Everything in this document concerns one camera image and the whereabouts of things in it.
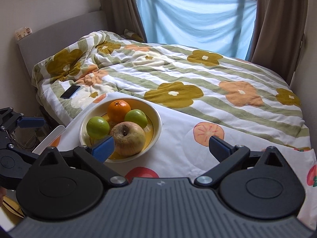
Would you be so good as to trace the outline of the person hand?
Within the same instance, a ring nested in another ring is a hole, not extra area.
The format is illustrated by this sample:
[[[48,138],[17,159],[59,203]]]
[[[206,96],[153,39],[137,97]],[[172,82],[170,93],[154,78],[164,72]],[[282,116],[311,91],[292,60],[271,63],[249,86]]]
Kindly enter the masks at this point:
[[[7,195],[7,190],[3,187],[0,187],[0,206],[3,205],[3,200],[6,195]]]

